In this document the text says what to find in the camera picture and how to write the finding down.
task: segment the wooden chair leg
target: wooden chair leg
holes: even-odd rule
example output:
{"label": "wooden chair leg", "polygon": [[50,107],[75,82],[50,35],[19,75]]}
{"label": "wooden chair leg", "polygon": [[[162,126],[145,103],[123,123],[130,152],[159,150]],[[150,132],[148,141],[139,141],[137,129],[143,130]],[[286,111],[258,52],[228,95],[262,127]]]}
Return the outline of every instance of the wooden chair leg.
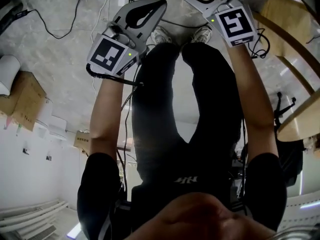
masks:
{"label": "wooden chair leg", "polygon": [[302,45],[299,41],[297,41],[292,35],[283,30],[277,24],[262,16],[257,12],[252,12],[253,17],[265,25],[267,28],[275,32],[279,37],[285,40],[295,51],[300,54],[300,56],[309,64],[311,69],[315,72],[315,74],[320,78],[320,63],[318,60],[307,50],[307,48]]}
{"label": "wooden chair leg", "polygon": [[287,67],[290,69],[292,74],[299,80],[302,86],[306,89],[309,95],[315,93],[315,90],[311,87],[308,81],[304,78],[304,76],[288,61],[285,57],[277,56],[277,58]]}

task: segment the white sneaker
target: white sneaker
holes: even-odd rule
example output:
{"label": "white sneaker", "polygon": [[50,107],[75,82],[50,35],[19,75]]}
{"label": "white sneaker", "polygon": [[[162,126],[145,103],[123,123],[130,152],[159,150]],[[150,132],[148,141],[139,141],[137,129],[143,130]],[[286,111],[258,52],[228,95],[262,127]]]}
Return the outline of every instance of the white sneaker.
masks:
{"label": "white sneaker", "polygon": [[191,37],[191,43],[207,44],[212,37],[212,29],[208,26],[198,28]]}
{"label": "white sneaker", "polygon": [[151,33],[151,39],[155,45],[162,43],[170,43],[172,44],[172,38],[167,30],[165,30],[162,26],[157,26],[155,30]]}

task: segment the floor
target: floor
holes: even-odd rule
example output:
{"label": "floor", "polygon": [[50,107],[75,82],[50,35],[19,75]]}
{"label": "floor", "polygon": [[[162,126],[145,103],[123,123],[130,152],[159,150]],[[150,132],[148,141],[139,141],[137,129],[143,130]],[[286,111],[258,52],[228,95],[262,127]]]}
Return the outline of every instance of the floor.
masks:
{"label": "floor", "polygon": [[[68,32],[74,17],[77,0],[21,0],[24,7],[29,10],[38,9],[47,27],[55,35],[61,36]],[[259,11],[266,0],[247,0],[251,8]],[[314,8],[314,0],[305,0]],[[168,8],[164,19],[188,26],[198,26],[204,23],[201,14],[182,0],[167,0]],[[72,32],[61,40],[50,36],[40,21],[39,16],[32,12],[26,17],[15,21],[0,36],[0,55],[15,55],[21,62],[21,69],[34,73],[47,96],[53,101],[53,115],[67,120],[67,130],[75,132],[89,128],[90,116],[95,102],[95,90],[93,79],[85,70],[86,58],[91,48],[90,32],[98,17],[99,9],[104,0],[81,0],[77,17]],[[101,12],[100,21],[93,32],[93,36],[106,28],[108,20],[118,12],[125,0],[108,0]],[[179,43],[182,43],[192,32],[168,23],[162,26],[172,33]],[[312,36],[318,32],[314,24]],[[219,49],[228,62],[230,62],[226,48],[220,35],[213,31],[209,45]],[[307,48],[320,60],[320,39],[314,40]],[[314,89],[320,87],[320,80],[310,67],[300,58],[289,59],[297,69],[308,79]],[[290,100],[296,97],[297,108],[307,98],[297,79],[274,56],[254,61],[261,75],[266,90],[270,96],[272,105],[277,103],[276,93],[281,91]],[[134,68],[130,69],[125,78],[132,79]],[[199,119],[199,111],[195,95],[191,86],[191,69],[179,57],[176,62],[176,70],[173,79],[173,108],[177,122],[196,125]],[[99,90],[100,79],[94,81],[94,87]],[[130,93],[130,87],[126,86],[123,100]],[[283,107],[288,105],[286,99]],[[124,115],[122,116],[119,141],[124,141]],[[132,137],[131,120],[128,120],[128,137]]]}

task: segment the white wall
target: white wall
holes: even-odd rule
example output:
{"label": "white wall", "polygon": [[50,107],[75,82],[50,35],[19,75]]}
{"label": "white wall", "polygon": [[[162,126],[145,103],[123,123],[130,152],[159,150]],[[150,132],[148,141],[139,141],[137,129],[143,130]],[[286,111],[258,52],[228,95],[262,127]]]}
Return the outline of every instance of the white wall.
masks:
{"label": "white wall", "polygon": [[198,124],[176,121],[175,125],[180,136],[188,143],[194,135]]}
{"label": "white wall", "polygon": [[78,148],[63,145],[60,198],[74,210],[77,209],[77,194],[86,162],[87,156]]}
{"label": "white wall", "polygon": [[[302,195],[314,193],[320,190],[320,158],[316,157],[311,150],[303,152],[302,167]],[[298,175],[295,185],[287,188],[288,197],[296,197],[300,194],[301,174]]]}
{"label": "white wall", "polygon": [[285,212],[278,231],[293,226],[314,226],[320,223],[320,205],[301,209],[306,204],[314,204],[320,201],[320,191],[304,194],[287,199]]}
{"label": "white wall", "polygon": [[137,171],[137,164],[128,163],[126,165],[126,178],[128,184],[128,201],[131,201],[131,192],[133,187],[138,186],[142,183],[142,179]]}
{"label": "white wall", "polygon": [[[16,136],[17,124],[5,130],[0,117],[0,209],[27,206],[59,196],[61,147],[24,128]],[[52,161],[46,160],[48,153]]]}

